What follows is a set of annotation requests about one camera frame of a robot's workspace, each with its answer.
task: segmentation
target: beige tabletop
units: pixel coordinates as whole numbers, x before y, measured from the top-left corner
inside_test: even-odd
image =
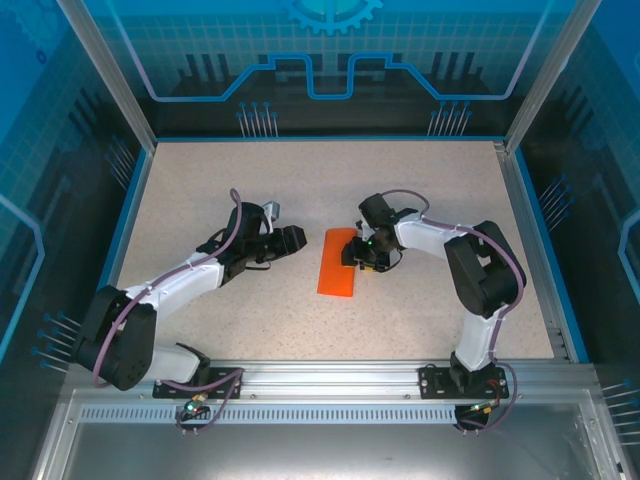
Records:
[[[158,325],[158,342],[217,359],[448,358],[464,308],[443,260],[408,250],[388,274],[356,272],[352,298],[316,293],[326,230],[353,226],[367,196],[409,188],[429,198],[434,220],[500,225],[530,281],[497,354],[553,356],[491,142],[161,143],[118,286],[163,273],[226,226],[231,187],[244,201],[280,203],[276,226],[304,228],[308,244],[268,272],[244,272],[195,299]],[[420,208],[402,195],[389,203]]]

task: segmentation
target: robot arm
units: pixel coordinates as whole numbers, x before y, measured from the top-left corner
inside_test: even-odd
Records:
[[[436,222],[425,223],[413,209],[396,212],[381,194],[359,205],[362,237],[354,238],[342,253],[343,265],[377,272],[390,268],[394,250],[417,249],[447,260],[456,293],[466,308],[462,338],[451,356],[451,377],[462,391],[473,372],[490,362],[490,343],[500,311],[518,294],[514,272],[488,244],[468,232]],[[515,261],[500,228],[483,222],[473,229],[496,242]],[[517,263],[524,281],[522,267]]]
[[[108,286],[93,298],[71,352],[72,359],[93,370],[99,351],[113,322],[125,307],[147,292],[126,316],[125,323],[112,340],[100,369],[100,376],[120,390],[128,390],[142,380],[173,380],[200,385],[208,379],[209,359],[185,345],[154,345],[158,322],[194,298],[226,285],[245,271],[247,263],[268,263],[303,248],[307,241],[297,226],[274,228],[280,206],[243,202],[237,235],[224,252],[215,257],[220,245],[231,236],[236,224],[237,208],[227,228],[212,236],[180,266],[156,279],[118,290]]]

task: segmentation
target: orange rectangular object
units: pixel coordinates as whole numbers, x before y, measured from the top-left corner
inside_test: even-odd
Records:
[[[318,293],[353,297],[355,267],[342,266],[342,249],[358,234],[355,228],[332,228],[324,237]]]

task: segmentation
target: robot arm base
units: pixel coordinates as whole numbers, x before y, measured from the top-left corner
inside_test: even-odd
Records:
[[[493,363],[470,372],[451,354],[450,367],[427,365],[418,370],[420,397],[423,400],[493,400],[495,388],[491,380],[498,382],[500,399],[509,398],[509,386],[504,369]]]

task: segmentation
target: wire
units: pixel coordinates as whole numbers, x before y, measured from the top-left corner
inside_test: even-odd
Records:
[[[500,406],[500,384],[496,380],[487,380],[487,383],[493,387],[496,392],[496,407]]]
[[[466,423],[468,425],[474,426],[474,427],[476,427],[477,431],[485,431],[485,430],[487,430],[487,428],[485,428],[484,425],[482,425],[480,422],[476,422],[474,420],[460,420],[460,423]],[[455,425],[455,427],[458,430],[461,430],[462,432],[464,432],[466,430],[460,424]],[[531,458],[538,464],[538,466],[540,466],[540,468],[542,468],[544,471],[546,471],[552,478],[558,478],[557,475],[555,473],[553,473],[553,470],[551,469],[551,467],[549,467],[542,459],[540,459],[540,457],[538,457],[538,455],[533,453],[533,451],[531,451],[529,449],[529,447],[527,447],[524,443],[522,443],[515,435],[512,435],[510,433],[504,432],[502,430],[495,430],[495,433],[497,433],[499,435],[502,435],[503,437],[508,438],[509,441],[511,441],[511,442],[515,443],[516,445],[518,445],[525,452],[527,452],[529,454],[529,456],[531,456]]]
[[[380,273],[387,273],[389,270],[393,270],[394,268],[396,268],[398,266],[398,264],[402,261],[402,257],[404,257],[404,255],[402,254],[402,252],[400,250],[398,250],[398,253],[400,254],[400,258],[398,259],[398,261],[396,263],[394,263],[393,265],[391,265],[386,270],[382,270]]]
[[[199,260],[196,260],[195,262],[193,262],[191,264],[181,265],[181,266],[179,266],[177,268],[174,268],[173,270],[170,270],[169,272],[167,272],[167,273],[165,273],[163,275],[160,275],[153,282],[151,282],[147,288],[143,289],[140,293],[138,293],[138,295],[136,295],[133,298],[133,300],[131,300],[122,309],[122,311],[120,312],[120,314],[118,315],[116,320],[111,325],[111,328],[109,329],[109,332],[107,333],[107,336],[105,337],[104,342],[102,343],[102,347],[100,347],[100,351],[98,352],[98,356],[96,357],[96,363],[93,366],[93,384],[96,386],[96,388],[103,388],[103,387],[106,387],[106,386],[110,385],[109,382],[100,383],[100,370],[102,370],[102,365],[103,365],[104,359],[105,359],[105,357],[107,355],[107,351],[109,350],[109,347],[111,346],[111,342],[113,341],[113,338],[115,337],[116,332],[118,331],[118,328],[126,320],[127,315],[129,315],[131,310],[133,310],[133,308],[138,303],[140,303],[140,301],[146,295],[150,294],[151,291],[155,287],[160,285],[162,282],[164,282],[165,280],[173,277],[174,275],[176,275],[176,274],[178,274],[180,272],[183,272],[183,271],[188,270],[190,268],[202,265],[203,263],[208,262],[209,260],[211,260],[212,258],[216,257],[217,255],[220,255],[227,248],[229,248],[229,246],[231,245],[231,242],[233,242],[233,240],[236,238],[236,235],[238,234],[238,230],[240,229],[240,221],[242,220],[242,200],[240,198],[240,194],[238,193],[238,191],[235,188],[232,188],[229,191],[229,195],[231,196],[231,199],[236,203],[236,206],[237,206],[237,209],[238,209],[238,214],[236,215],[236,223],[233,226],[233,231],[231,232],[231,235],[229,236],[227,241],[224,242],[224,244],[221,245],[220,248],[218,248],[215,252],[207,255],[206,257],[203,257],[203,258],[201,258]]]
[[[223,383],[227,382],[229,379],[232,380],[231,385],[229,385],[229,390],[227,391],[227,394],[225,395],[224,400],[222,401],[222,405],[220,405],[220,408],[218,408],[218,411],[216,412],[216,414],[213,415],[211,420],[209,420],[202,427],[193,429],[193,433],[195,435],[197,435],[198,432],[203,432],[203,431],[211,428],[213,426],[213,424],[218,421],[218,419],[222,415],[222,412],[224,411],[225,407],[227,406],[227,403],[229,403],[229,399],[231,398],[231,395],[233,395],[233,391],[235,390],[237,380],[242,375],[242,372],[244,372],[244,370],[242,368],[239,368],[236,371],[234,371],[233,373],[221,378],[220,380],[218,380],[216,382],[213,382],[213,383],[211,383],[209,385],[205,385],[204,387],[186,387],[185,385],[180,385],[179,383],[171,382],[171,381],[168,381],[168,380],[163,380],[162,383],[164,383],[166,385],[169,385],[169,386],[172,386],[172,387],[174,387],[176,389],[184,390],[186,392],[203,392],[203,391],[210,391],[210,390],[212,390],[212,389],[214,389],[216,387],[219,387]],[[178,428],[181,428],[183,431],[186,431],[186,429],[184,428],[184,424],[182,423],[182,418],[184,417],[184,413],[185,413],[185,411],[184,411],[184,409],[182,409],[180,412],[178,412],[178,415],[176,415],[176,426]]]
[[[429,210],[430,204],[424,195],[421,195],[418,192],[414,192],[413,190],[405,190],[405,189],[388,190],[387,192],[384,192],[382,195],[384,196],[388,193],[407,193],[409,195],[413,195],[414,197],[418,197],[423,202],[425,202],[425,205],[426,205],[426,207],[422,210],[420,214],[420,217],[423,223],[435,228],[464,232],[464,233],[468,233],[470,235],[474,235],[478,237],[483,242],[485,242],[490,247],[492,247],[496,252],[498,252],[498,254],[506,262],[506,264],[509,265],[509,268],[511,269],[514,276],[516,277],[516,283],[518,284],[518,293],[516,295],[516,298],[513,302],[511,302],[511,304],[507,305],[498,313],[498,318],[496,320],[495,327],[493,328],[493,334],[491,335],[491,340],[489,342],[489,360],[491,361],[491,363],[495,364],[496,366],[504,367],[507,370],[509,370],[513,378],[513,395],[511,397],[511,401],[509,402],[509,405],[507,406],[506,411],[496,422],[492,423],[489,427],[483,428],[483,431],[485,432],[492,430],[496,426],[500,425],[505,420],[505,418],[507,418],[507,416],[511,413],[511,411],[513,410],[513,407],[515,406],[516,399],[518,397],[518,378],[516,376],[515,370],[511,365],[509,365],[506,362],[498,362],[494,352],[495,352],[496,343],[498,341],[498,333],[500,332],[500,327],[502,326],[502,322],[505,316],[509,312],[511,312],[514,308],[516,308],[518,304],[522,301],[522,297],[524,295],[524,278],[522,276],[522,273],[520,272],[520,269],[518,268],[516,261],[513,258],[511,258],[511,255],[509,255],[504,248],[498,245],[498,243],[495,240],[488,237],[484,233],[478,232],[477,230],[471,227],[465,227],[464,225],[451,225],[449,223],[437,222],[435,220],[429,220],[428,218],[426,218],[424,214]]]
[[[380,195],[384,197],[385,195],[389,195],[391,193],[407,193],[409,195],[413,195],[414,197],[418,197],[420,200],[422,200],[424,202],[424,208],[420,212],[421,218],[429,211],[429,208],[431,208],[431,204],[429,203],[429,200],[427,200],[427,197],[425,197],[421,193],[414,192],[413,190],[407,190],[405,188],[394,188],[393,190],[387,190],[386,192],[382,192]]]
[[[244,267],[244,269],[254,272],[266,272],[271,268],[271,262],[267,261],[267,263],[269,264],[267,267]]]

